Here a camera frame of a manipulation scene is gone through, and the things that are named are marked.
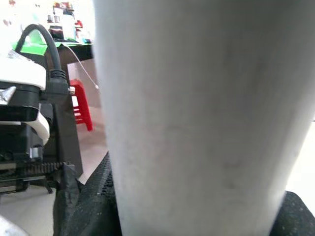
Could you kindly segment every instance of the black cloth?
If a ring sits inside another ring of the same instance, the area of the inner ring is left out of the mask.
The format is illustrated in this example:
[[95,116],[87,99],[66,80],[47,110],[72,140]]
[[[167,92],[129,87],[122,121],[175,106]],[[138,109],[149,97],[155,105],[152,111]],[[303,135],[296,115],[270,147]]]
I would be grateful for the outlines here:
[[[122,235],[109,154],[85,185],[64,167],[54,204],[54,235]],[[270,236],[315,236],[315,218],[295,193],[286,192]]]
[[[72,186],[75,175],[68,181]],[[84,186],[76,190],[61,190],[56,193],[54,204],[55,236],[121,236],[115,190],[109,154],[90,176]]]

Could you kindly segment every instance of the white container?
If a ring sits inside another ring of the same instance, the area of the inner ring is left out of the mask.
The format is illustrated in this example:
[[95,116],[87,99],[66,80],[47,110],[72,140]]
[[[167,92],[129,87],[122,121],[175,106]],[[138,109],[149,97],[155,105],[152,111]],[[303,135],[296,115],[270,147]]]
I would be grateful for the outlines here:
[[95,0],[125,236],[267,236],[315,110],[315,2]]

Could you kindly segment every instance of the metal screw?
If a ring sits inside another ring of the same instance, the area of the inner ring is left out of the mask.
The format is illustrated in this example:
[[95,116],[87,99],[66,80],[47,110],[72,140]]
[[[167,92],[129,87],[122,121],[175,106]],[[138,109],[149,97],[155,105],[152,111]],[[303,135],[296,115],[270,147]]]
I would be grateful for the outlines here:
[[69,94],[70,95],[74,95],[75,94],[75,87],[70,86],[68,90],[69,90]]

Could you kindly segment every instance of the red stool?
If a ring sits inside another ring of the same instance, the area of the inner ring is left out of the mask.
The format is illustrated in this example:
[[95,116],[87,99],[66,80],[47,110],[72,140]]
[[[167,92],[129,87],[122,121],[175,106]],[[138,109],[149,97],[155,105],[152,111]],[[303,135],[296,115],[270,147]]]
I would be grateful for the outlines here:
[[74,79],[70,80],[70,85],[75,87],[74,96],[76,96],[78,100],[78,106],[73,106],[75,122],[77,124],[85,123],[88,131],[92,131],[93,124],[83,84],[81,81]]

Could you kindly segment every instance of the black cable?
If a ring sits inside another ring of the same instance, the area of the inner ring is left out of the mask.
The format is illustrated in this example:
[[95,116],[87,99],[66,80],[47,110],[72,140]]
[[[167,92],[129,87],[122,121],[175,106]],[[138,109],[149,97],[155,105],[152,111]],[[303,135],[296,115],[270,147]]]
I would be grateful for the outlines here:
[[31,24],[31,25],[27,26],[24,29],[24,31],[23,31],[23,33],[22,33],[22,35],[21,35],[21,37],[20,37],[20,39],[16,45],[15,51],[17,53],[21,52],[21,49],[22,49],[23,44],[25,42],[26,36],[28,36],[33,30],[38,30],[43,35],[43,37],[46,41],[48,50],[50,52],[51,58],[53,60],[54,68],[61,70],[60,58],[59,58],[57,47],[56,47],[54,40],[53,40],[52,36],[50,35],[50,33],[42,25]]

